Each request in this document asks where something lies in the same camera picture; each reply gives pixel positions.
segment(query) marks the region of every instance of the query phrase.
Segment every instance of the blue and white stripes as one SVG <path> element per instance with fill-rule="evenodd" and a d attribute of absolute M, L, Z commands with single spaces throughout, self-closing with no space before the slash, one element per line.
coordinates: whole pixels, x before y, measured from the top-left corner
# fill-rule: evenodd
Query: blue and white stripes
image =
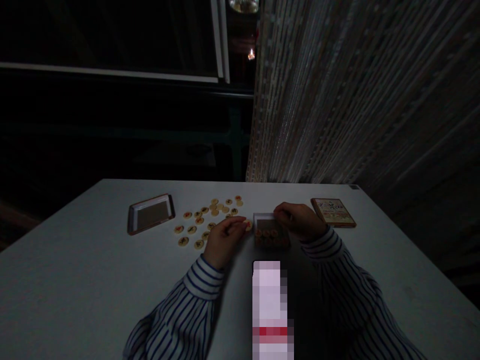
<path fill-rule="evenodd" d="M 352 334 L 345 349 L 347 358 L 425 359 L 400 330 L 379 285 L 355 264 L 331 227 L 320 239 L 301 246 L 318 272 L 320 302 L 327 318 Z M 223 279 L 224 274 L 200 256 L 168 296 L 135 326 L 124 358 L 205 359 L 213 300 L 220 294 Z"/>
<path fill-rule="evenodd" d="M 168 296 L 135 326 L 123 351 L 125 359 L 205 359 L 213 301 L 224 274 L 202 256 Z"/>
<path fill-rule="evenodd" d="M 372 276 L 355 264 L 329 227 L 320 239 L 301 243 L 318 272 L 322 308 L 334 326 L 354 334 L 350 359 L 425 359 L 405 337 Z"/>

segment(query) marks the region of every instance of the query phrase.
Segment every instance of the light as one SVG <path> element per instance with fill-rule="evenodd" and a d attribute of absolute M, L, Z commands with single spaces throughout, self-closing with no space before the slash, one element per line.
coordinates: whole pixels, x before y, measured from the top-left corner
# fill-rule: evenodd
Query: light
<path fill-rule="evenodd" d="M 229 3 L 240 14 L 255 14 L 259 10 L 259 0 L 229 0 Z"/>
<path fill-rule="evenodd" d="M 253 60 L 255 59 L 255 52 L 254 50 L 251 48 L 250 49 L 250 52 L 248 53 L 248 60 Z"/>

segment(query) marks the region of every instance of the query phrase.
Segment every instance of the hand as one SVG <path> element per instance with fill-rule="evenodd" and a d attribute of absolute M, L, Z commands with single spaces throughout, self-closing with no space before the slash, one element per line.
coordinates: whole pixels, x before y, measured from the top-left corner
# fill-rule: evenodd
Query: hand
<path fill-rule="evenodd" d="M 220 270 L 232 258 L 235 248 L 244 237 L 247 224 L 244 216 L 232 216 L 217 224 L 208 235 L 203 258 Z"/>
<path fill-rule="evenodd" d="M 327 225 L 305 204 L 282 202 L 273 211 L 273 216 L 301 241 L 316 240 L 327 231 Z"/>

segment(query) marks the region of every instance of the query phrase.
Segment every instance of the white table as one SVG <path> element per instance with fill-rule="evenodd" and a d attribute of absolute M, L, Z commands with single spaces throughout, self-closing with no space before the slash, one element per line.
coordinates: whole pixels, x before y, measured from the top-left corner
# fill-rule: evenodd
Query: white table
<path fill-rule="evenodd" d="M 128 206 L 164 193 L 173 197 L 176 218 L 129 236 Z M 192 241 L 177 245 L 174 226 L 192 223 L 182 214 L 209 205 L 212 198 L 235 195 L 243 197 L 239 215 L 250 219 L 282 201 L 341 199 L 358 225 L 337 232 L 357 263 L 376 278 L 410 340 L 429 359 L 478 359 L 480 312 L 362 190 L 112 179 L 100 181 L 0 253 L 0 358 L 119 359 L 136 322 L 200 254 Z M 200 238 L 209 222 L 223 218 L 208 213 L 195 235 Z M 225 284 L 209 359 L 251 358 L 252 261 L 275 257 L 256 250 L 252 237 L 244 243 Z M 298 309 L 315 308 L 315 273 L 298 244 L 277 258 L 289 269 L 289 302 Z M 299 310 L 296 337 L 312 319 Z"/>

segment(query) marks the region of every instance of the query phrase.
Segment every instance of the small box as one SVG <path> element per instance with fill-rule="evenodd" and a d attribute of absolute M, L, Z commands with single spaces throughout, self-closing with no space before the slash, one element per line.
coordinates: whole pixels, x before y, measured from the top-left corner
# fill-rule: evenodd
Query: small box
<path fill-rule="evenodd" d="M 130 205 L 126 231 L 129 235 L 135 235 L 174 217 L 174 202 L 169 194 L 152 197 Z"/>
<path fill-rule="evenodd" d="M 354 228 L 357 226 L 357 223 L 339 199 L 313 198 L 311 204 L 320 219 L 334 228 Z"/>
<path fill-rule="evenodd" d="M 290 247 L 289 232 L 283 228 L 272 213 L 253 214 L 255 247 L 264 250 L 286 250 Z"/>

